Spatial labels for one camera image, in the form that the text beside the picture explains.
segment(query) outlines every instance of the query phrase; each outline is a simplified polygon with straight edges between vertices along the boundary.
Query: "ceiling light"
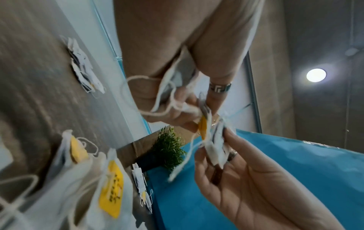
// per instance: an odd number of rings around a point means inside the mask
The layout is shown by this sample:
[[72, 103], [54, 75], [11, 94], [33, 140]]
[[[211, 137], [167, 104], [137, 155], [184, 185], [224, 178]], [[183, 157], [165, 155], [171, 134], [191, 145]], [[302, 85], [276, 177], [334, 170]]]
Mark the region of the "ceiling light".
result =
[[307, 75], [307, 79], [312, 82], [319, 82], [326, 78], [326, 71], [323, 69], [312, 69]]

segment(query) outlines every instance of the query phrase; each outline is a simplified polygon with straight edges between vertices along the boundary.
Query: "ceiling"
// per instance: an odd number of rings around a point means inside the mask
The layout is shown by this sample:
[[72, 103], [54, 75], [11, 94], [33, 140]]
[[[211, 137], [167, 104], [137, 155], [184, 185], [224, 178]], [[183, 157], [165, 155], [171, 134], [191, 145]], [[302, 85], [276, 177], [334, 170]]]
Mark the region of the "ceiling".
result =
[[[345, 56], [351, 4], [284, 0], [297, 139], [364, 153], [364, 51]], [[354, 4], [353, 45], [363, 49], [364, 1]], [[313, 68], [326, 70], [326, 79], [309, 82]]]

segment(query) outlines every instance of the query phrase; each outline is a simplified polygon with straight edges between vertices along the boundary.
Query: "green plant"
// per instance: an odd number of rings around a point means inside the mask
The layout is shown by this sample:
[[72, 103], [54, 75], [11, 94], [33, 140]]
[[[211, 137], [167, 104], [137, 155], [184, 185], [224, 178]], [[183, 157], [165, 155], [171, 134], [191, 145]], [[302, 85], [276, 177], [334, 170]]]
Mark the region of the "green plant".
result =
[[157, 156], [161, 165], [171, 172], [177, 165], [182, 163], [183, 156], [186, 154], [181, 149], [182, 146], [181, 137], [176, 135], [174, 128], [164, 127], [160, 130], [158, 138], [148, 154], [151, 153]]

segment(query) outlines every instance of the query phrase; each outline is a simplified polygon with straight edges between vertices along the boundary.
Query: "blue cloth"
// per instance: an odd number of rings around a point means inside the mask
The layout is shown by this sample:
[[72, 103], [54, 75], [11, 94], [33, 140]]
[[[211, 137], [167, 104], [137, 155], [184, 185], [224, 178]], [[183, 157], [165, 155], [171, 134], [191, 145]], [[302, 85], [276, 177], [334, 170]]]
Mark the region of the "blue cloth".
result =
[[[364, 229], [364, 154], [298, 140], [237, 131], [295, 176], [346, 230]], [[184, 147], [188, 151], [190, 144]], [[200, 193], [191, 159], [174, 182], [168, 171], [148, 171], [160, 229], [236, 229]]]

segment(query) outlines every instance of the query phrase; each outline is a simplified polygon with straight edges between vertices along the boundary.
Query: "hand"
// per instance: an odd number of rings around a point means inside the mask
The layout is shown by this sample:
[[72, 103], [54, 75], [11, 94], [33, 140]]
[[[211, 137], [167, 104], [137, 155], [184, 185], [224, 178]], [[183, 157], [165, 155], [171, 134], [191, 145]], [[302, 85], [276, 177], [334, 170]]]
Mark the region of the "hand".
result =
[[201, 193], [238, 229], [343, 230], [331, 212], [279, 164], [226, 129], [224, 138], [238, 154], [224, 166], [218, 185], [204, 148], [195, 154]]
[[[115, 22], [127, 77], [161, 79], [186, 45], [199, 71], [216, 85], [229, 84], [240, 68], [255, 34], [264, 0], [114, 0]], [[159, 81], [130, 81], [137, 107], [150, 111]], [[209, 91], [206, 103], [215, 114], [227, 93]], [[176, 100], [197, 104], [184, 88]], [[161, 105], [164, 111], [167, 105]], [[148, 122], [163, 121], [197, 131], [196, 117], [171, 110], [163, 117], [145, 116]]]

